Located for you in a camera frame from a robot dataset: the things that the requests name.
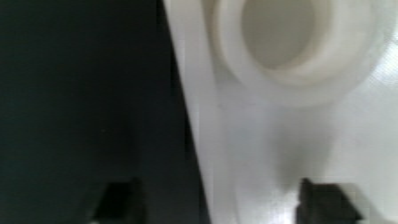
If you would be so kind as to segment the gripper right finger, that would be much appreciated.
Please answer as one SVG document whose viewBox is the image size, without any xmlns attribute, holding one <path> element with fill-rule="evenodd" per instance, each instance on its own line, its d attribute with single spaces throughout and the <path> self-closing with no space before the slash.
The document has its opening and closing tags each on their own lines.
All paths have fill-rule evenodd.
<svg viewBox="0 0 398 224">
<path fill-rule="evenodd" d="M 363 215 L 338 184 L 301 181 L 295 224 L 357 224 Z"/>
</svg>

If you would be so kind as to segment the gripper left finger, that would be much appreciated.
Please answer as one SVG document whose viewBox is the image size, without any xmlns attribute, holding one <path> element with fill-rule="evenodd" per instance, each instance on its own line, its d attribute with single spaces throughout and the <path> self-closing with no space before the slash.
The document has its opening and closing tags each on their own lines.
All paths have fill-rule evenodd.
<svg viewBox="0 0 398 224">
<path fill-rule="evenodd" d="M 93 221 L 93 224 L 146 224 L 144 190 L 137 178 L 107 185 Z"/>
</svg>

